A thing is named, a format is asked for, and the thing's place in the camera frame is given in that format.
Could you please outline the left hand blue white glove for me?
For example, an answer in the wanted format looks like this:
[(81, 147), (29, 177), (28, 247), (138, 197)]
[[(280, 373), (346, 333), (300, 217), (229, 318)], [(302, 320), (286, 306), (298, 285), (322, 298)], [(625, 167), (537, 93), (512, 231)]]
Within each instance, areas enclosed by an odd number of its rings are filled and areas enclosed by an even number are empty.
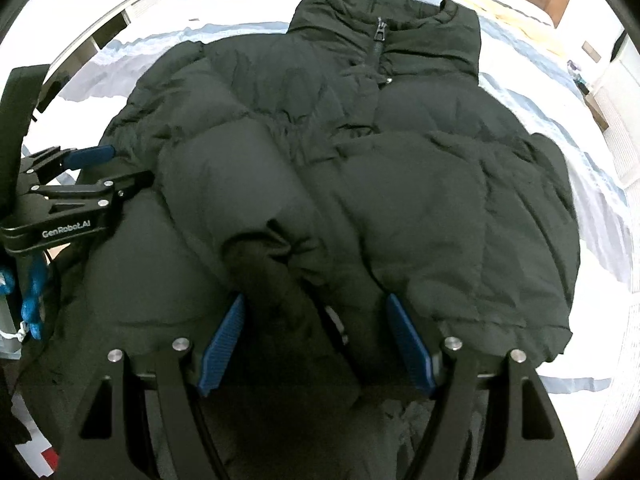
[(1, 338), (20, 344), (30, 335), (32, 339), (40, 340), (43, 331), (43, 314), (40, 299), (48, 277), (47, 259), (42, 252), (36, 252), (27, 257), (29, 263), (26, 274), (26, 285), (21, 290), (22, 304), (20, 322), (14, 327), (13, 316), (9, 306), (1, 307)]

